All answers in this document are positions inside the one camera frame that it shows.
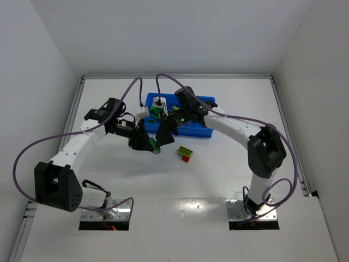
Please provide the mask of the green lego brick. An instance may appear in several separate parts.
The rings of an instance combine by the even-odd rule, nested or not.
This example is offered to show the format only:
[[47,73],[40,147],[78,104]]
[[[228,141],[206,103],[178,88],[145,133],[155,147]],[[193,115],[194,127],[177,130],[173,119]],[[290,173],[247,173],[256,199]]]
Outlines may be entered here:
[[162,116],[163,109],[156,106],[151,106],[150,112],[153,118],[160,119]]

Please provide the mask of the yellow long lego brick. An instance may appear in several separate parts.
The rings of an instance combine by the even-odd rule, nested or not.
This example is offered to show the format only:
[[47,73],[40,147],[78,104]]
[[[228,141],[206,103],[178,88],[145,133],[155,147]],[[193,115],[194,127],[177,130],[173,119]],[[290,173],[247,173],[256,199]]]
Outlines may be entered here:
[[181,160],[188,163],[190,158],[193,155],[193,150],[190,150],[186,147],[180,146],[177,150],[177,154],[181,157]]

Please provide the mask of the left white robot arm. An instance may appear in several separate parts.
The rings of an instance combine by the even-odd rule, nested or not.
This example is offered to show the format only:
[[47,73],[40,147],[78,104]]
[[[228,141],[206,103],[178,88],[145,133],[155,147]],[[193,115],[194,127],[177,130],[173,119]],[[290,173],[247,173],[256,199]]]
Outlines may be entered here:
[[123,119],[126,105],[116,98],[85,115],[79,132],[47,163],[39,162],[34,169],[35,199],[38,203],[73,212],[78,208],[103,211],[111,193],[77,175],[85,158],[107,134],[128,139],[128,146],[137,151],[159,153],[160,148],[145,129],[143,120]]

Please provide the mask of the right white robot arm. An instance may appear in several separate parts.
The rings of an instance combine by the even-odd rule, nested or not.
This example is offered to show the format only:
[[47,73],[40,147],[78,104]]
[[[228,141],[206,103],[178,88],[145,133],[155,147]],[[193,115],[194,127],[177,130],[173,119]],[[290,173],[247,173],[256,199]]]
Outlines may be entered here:
[[270,127],[258,126],[242,120],[228,118],[227,113],[209,100],[198,102],[191,87],[175,92],[180,109],[163,114],[155,136],[156,147],[171,144],[179,134],[178,128],[188,122],[214,129],[241,144],[248,153],[252,171],[249,191],[245,197],[247,211],[256,215],[270,197],[275,172],[286,158],[286,150],[279,135]]

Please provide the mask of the green purple lego piece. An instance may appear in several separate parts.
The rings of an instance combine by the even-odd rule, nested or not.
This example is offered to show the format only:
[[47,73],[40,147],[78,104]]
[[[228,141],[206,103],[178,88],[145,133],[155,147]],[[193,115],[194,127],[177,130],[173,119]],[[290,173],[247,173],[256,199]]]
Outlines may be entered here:
[[153,154],[159,154],[161,152],[160,147],[156,146],[156,140],[153,137],[149,138],[149,142],[151,146],[153,147]]

